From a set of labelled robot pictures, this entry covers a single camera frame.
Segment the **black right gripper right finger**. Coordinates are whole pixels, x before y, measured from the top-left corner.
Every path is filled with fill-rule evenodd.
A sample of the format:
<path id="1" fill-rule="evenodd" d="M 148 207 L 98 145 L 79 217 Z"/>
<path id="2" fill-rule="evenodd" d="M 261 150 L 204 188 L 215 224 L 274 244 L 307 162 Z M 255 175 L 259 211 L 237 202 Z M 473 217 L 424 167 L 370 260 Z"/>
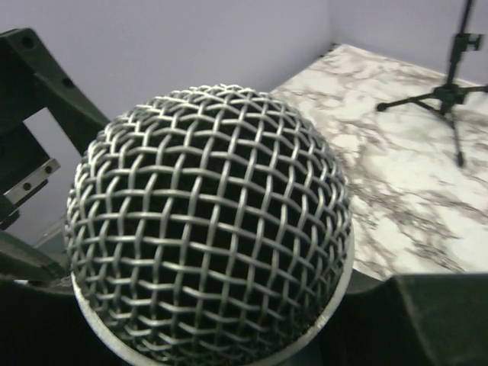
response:
<path id="1" fill-rule="evenodd" d="M 318 345 L 324 365 L 485 365 L 487 276 L 355 272 Z"/>

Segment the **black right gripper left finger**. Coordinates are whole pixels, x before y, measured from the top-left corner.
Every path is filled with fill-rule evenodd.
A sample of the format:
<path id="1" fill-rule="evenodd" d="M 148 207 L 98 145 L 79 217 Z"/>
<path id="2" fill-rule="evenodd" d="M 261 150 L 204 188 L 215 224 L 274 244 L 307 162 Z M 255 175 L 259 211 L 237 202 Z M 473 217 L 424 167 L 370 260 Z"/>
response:
<path id="1" fill-rule="evenodd" d="M 82 318 L 67 257 L 8 232 L 23 203 L 59 168 L 26 126 L 47 109 L 83 152 L 107 118 L 82 94 L 30 28 L 1 35 L 1 363 L 108 365 L 111 353 Z"/>

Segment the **rhinestone microphone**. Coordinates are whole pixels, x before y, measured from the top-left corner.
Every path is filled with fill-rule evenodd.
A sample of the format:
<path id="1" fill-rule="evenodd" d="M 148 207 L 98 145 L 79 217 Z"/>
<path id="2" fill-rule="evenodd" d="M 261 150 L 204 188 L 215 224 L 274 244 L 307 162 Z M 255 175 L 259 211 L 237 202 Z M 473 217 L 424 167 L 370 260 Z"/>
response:
<path id="1" fill-rule="evenodd" d="M 340 163 L 295 108 L 238 85 L 156 97 L 76 168 L 75 298 L 131 365 L 279 365 L 336 311 L 354 231 Z"/>

